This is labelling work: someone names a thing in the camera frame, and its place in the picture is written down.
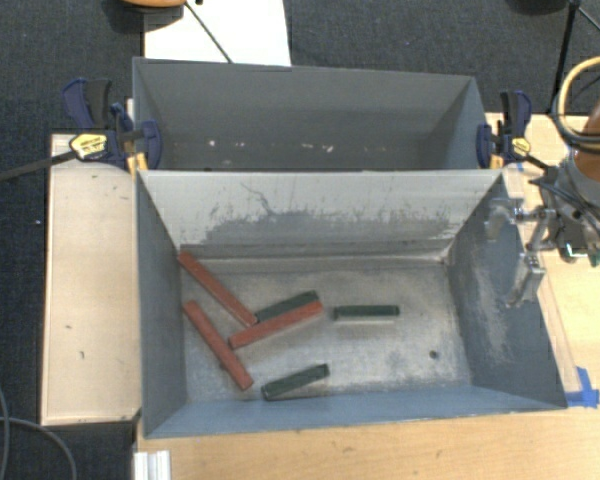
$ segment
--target red wooden stick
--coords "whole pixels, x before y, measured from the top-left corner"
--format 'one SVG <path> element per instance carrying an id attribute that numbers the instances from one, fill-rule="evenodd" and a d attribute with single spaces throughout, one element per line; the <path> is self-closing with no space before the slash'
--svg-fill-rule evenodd
<path id="1" fill-rule="evenodd" d="M 202 308 L 194 301 L 187 302 L 182 309 L 195 325 L 196 329 L 202 336 L 202 339 L 209 345 L 209 348 L 216 355 L 218 360 L 225 367 L 231 378 L 240 386 L 243 391 L 253 384 L 253 379 L 249 372 L 242 366 L 242 363 L 233 351 L 227 346 L 220 333 L 213 326 L 207 315 L 204 314 Z"/>
<path id="2" fill-rule="evenodd" d="M 291 325 L 300 323 L 304 320 L 318 316 L 322 313 L 322 303 L 317 300 L 300 306 L 297 309 L 291 310 L 280 316 L 265 320 L 259 324 L 253 325 L 248 329 L 237 332 L 233 336 L 229 337 L 229 346 L 232 349 L 244 347 L 255 341 L 266 338 L 271 334 L 274 334 L 282 329 L 285 329 Z"/>
<path id="3" fill-rule="evenodd" d="M 227 290 L 220 281 L 218 281 L 211 272 L 202 266 L 188 252 L 181 252 L 178 255 L 178 262 L 189 272 L 215 299 L 222 304 L 229 313 L 231 313 L 238 322 L 250 327 L 258 322 L 251 311 L 249 311 L 242 302 L 236 299 L 233 294 Z"/>

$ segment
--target gray metal bin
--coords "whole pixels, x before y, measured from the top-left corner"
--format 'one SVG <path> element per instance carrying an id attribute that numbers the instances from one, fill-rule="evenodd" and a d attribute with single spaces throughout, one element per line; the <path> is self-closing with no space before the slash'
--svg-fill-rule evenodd
<path id="1" fill-rule="evenodd" d="M 488 241 L 493 171 L 477 171 L 473 78 L 134 59 L 137 122 L 160 169 L 137 183 L 147 437 L 256 432 L 566 407 L 537 301 L 506 308 L 517 230 Z M 240 391 L 191 323 L 241 329 L 178 265 L 191 251 L 253 311 L 309 290 L 323 317 L 237 351 Z M 384 324 L 339 305 L 390 304 Z M 327 363 L 302 397 L 263 384 Z"/>
<path id="2" fill-rule="evenodd" d="M 486 239 L 493 171 L 145 171 L 137 183 L 142 414 L 147 437 L 256 432 L 566 407 L 537 301 L 507 308 L 517 230 Z M 176 261 L 192 251 L 257 310 L 316 290 L 326 314 L 237 351 L 240 391 L 183 315 L 195 299 L 241 329 Z M 395 304 L 385 324 L 331 308 Z M 304 398 L 262 384 L 328 363 Z"/>
<path id="3" fill-rule="evenodd" d="M 161 169 L 473 169 L 485 118 L 468 76 L 142 58 L 133 100 Z"/>

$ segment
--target metal bracket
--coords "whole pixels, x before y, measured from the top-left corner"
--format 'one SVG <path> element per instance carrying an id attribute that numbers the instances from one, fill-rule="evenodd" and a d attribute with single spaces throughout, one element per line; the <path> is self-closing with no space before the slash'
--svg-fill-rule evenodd
<path id="1" fill-rule="evenodd" d="M 520 198 L 493 199 L 489 203 L 489 220 L 485 222 L 487 240 L 496 240 L 505 222 L 515 224 L 524 213 L 523 200 Z"/>
<path id="2" fill-rule="evenodd" d="M 546 270 L 540 266 L 535 254 L 527 253 L 522 256 L 518 262 L 516 282 L 507 295 L 507 307 L 519 306 L 524 301 L 533 300 L 545 273 Z"/>
<path id="3" fill-rule="evenodd" d="M 133 454 L 134 480 L 171 480 L 171 453 L 162 450 L 155 453 Z"/>

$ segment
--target black cable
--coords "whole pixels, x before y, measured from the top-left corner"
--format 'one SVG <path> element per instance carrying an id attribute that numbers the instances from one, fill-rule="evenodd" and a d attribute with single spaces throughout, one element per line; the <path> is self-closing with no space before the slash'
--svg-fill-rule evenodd
<path id="1" fill-rule="evenodd" d="M 198 16 L 198 13 L 196 11 L 193 10 L 193 7 L 191 7 L 189 5 L 189 2 L 185 2 L 184 6 L 189 9 L 189 11 L 191 12 L 191 14 L 193 15 L 193 17 L 198 20 L 198 23 L 200 23 L 200 26 L 203 28 L 203 30 L 207 33 L 207 35 L 209 36 L 209 39 L 211 39 L 213 41 L 213 44 L 216 45 L 216 48 L 220 51 L 220 53 L 222 54 L 222 56 L 226 59 L 226 61 L 229 64 L 233 64 L 233 61 L 231 60 L 231 57 L 229 57 L 229 55 L 227 54 L 227 52 L 224 51 L 224 48 L 222 48 L 222 45 L 220 45 L 220 43 L 218 42 L 218 40 L 215 38 L 215 36 L 211 33 L 211 30 L 209 30 L 207 28 L 207 26 L 204 24 L 204 21 L 202 21 L 202 19 L 200 18 L 200 16 Z"/>
<path id="2" fill-rule="evenodd" d="M 2 448 L 2 465 L 0 466 L 0 480 L 4 480 L 7 474 L 7 464 L 9 463 L 9 448 L 11 446 L 11 426 L 9 422 L 9 410 L 7 409 L 7 400 L 4 391 L 0 386 L 0 410 L 2 411 L 2 421 L 4 423 L 4 445 Z"/>
<path id="3" fill-rule="evenodd" d="M 78 468 L 76 467 L 76 461 L 73 458 L 73 455 L 71 454 L 71 450 L 69 450 L 69 448 L 64 443 L 64 441 L 62 439 L 60 439 L 56 434 L 51 432 L 51 430 L 49 430 L 48 428 L 45 428 L 42 425 L 38 425 L 37 423 L 33 423 L 32 421 L 21 420 L 19 418 L 10 418 L 9 422 L 14 423 L 16 425 L 20 425 L 25 428 L 33 429 L 37 432 L 44 434 L 49 439 L 51 439 L 51 441 L 53 441 L 56 445 L 58 445 L 58 447 L 62 450 L 65 457 L 67 458 L 67 462 L 69 463 L 69 466 L 71 467 L 72 480 L 78 479 Z"/>
<path id="4" fill-rule="evenodd" d="M 545 172 L 549 169 L 549 164 L 545 164 L 542 160 L 533 155 L 527 155 L 525 160 L 531 165 L 535 165 L 538 169 L 542 169 Z"/>
<path id="5" fill-rule="evenodd" d="M 584 85 L 584 87 L 581 87 L 580 90 L 577 93 L 573 94 L 571 96 L 571 102 L 570 103 L 573 105 L 573 102 L 576 101 L 582 95 L 582 93 L 584 93 L 587 89 L 589 89 L 589 87 L 591 87 L 593 84 L 595 84 L 595 83 L 597 83 L 599 81 L 600 81 L 600 74 L 597 77 L 595 77 L 593 80 L 591 80 L 590 82 L 587 82 Z"/>
<path id="6" fill-rule="evenodd" d="M 23 174 L 39 171 L 40 169 L 48 169 L 54 165 L 73 160 L 75 157 L 76 154 L 73 151 L 67 151 L 66 153 L 62 153 L 60 155 L 44 158 L 43 160 L 37 160 L 35 162 L 31 162 L 30 164 L 16 167 L 15 169 L 9 169 L 8 171 L 0 172 L 0 183 L 17 178 Z"/>
<path id="7" fill-rule="evenodd" d="M 67 461 L 69 462 L 69 466 L 71 467 L 71 478 L 72 480 L 77 480 L 78 471 L 76 467 L 76 461 L 71 454 L 71 450 L 67 447 L 67 445 L 60 439 L 56 434 L 51 432 L 49 429 L 43 427 L 42 425 L 38 425 L 37 423 L 33 423 L 27 420 L 21 420 L 19 418 L 12 418 L 9 416 L 9 411 L 7 409 L 7 401 L 4 396 L 4 392 L 2 391 L 2 387 L 0 386 L 0 408 L 2 410 L 2 416 L 0 416 L 0 423 L 4 424 L 4 448 L 2 454 L 2 466 L 0 468 L 0 480 L 4 480 L 6 472 L 7 472 L 7 464 L 9 462 L 9 448 L 10 448 L 10 440 L 11 440 L 11 431 L 10 427 L 12 424 L 20 425 L 22 427 L 33 429 L 37 432 L 41 432 L 46 435 L 49 439 L 51 439 L 58 447 L 62 450 Z"/>

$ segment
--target wooden table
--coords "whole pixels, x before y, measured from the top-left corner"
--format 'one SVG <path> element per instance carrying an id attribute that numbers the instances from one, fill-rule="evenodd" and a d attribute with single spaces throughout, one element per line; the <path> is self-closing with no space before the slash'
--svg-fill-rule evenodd
<path id="1" fill-rule="evenodd" d="M 564 156 L 545 117 L 534 117 L 527 136 L 536 156 L 548 163 Z M 525 191 L 532 204 L 537 194 L 532 187 Z M 543 261 L 575 363 L 587 368 L 600 389 L 600 269 L 586 260 L 568 265 L 556 253 L 544 254 Z M 600 407 L 295 432 L 139 437 L 138 449 L 170 450 L 174 480 L 600 479 Z"/>

